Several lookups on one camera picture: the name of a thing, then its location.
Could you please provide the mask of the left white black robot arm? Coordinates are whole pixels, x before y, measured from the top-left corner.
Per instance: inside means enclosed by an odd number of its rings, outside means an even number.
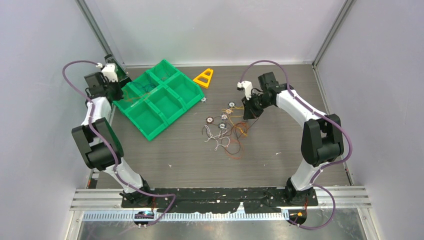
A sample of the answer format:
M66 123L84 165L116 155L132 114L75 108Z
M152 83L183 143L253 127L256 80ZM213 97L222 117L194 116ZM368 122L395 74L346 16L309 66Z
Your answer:
M122 187L125 203L148 207L154 200L147 181L124 160L124 150L108 118L112 102L122 98L118 82L109 81L101 72L84 77L87 113L80 126L71 134L89 169L113 177Z

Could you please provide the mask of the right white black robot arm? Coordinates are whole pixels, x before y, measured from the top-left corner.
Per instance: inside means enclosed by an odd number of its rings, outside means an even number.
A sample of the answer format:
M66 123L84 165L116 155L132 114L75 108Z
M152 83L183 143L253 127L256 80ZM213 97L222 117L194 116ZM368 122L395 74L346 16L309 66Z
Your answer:
M333 163L344 153L343 134L339 129L341 119L305 102L289 84L279 83L273 72L260 75L258 82L260 90L250 81L237 83L237 89L244 93L243 119L257 119L265 108L275 106L288 113L302 128L302 160L284 188L285 201L299 205L312 192L320 168Z

